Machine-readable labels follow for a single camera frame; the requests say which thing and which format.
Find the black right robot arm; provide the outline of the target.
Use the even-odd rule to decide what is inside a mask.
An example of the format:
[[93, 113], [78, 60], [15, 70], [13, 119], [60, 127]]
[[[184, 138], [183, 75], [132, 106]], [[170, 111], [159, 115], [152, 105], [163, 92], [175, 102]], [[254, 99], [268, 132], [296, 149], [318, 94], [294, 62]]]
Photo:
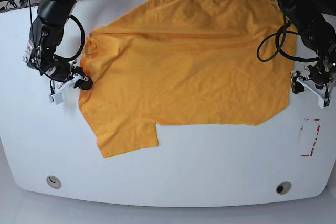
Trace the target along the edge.
[[[24, 63], [39, 71], [50, 80], [49, 99], [58, 105], [63, 102], [62, 92], [69, 86], [81, 90], [92, 88], [91, 78], [82, 67], [77, 66], [77, 59], [85, 45], [85, 31], [81, 22], [72, 15], [78, 0], [41, 0], [37, 17], [31, 19], [29, 41]], [[74, 21], [80, 30], [80, 46], [72, 57], [56, 54], [64, 35], [64, 26], [68, 20]]]

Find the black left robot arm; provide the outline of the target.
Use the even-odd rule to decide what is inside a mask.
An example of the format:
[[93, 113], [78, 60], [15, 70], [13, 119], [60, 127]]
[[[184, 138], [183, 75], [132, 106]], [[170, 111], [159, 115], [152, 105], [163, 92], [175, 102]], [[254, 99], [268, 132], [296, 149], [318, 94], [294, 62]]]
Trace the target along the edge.
[[[318, 97], [318, 105], [324, 109], [332, 104], [331, 93], [335, 86], [335, 30], [322, 16], [313, 0], [271, 0], [282, 13], [283, 25], [276, 33], [276, 52], [266, 59], [270, 61], [278, 54], [294, 62], [305, 63], [303, 70], [291, 72], [291, 88], [294, 94], [311, 90]], [[288, 28], [294, 26], [295, 35], [303, 44], [316, 53], [314, 58], [300, 58], [287, 54], [282, 47]]]

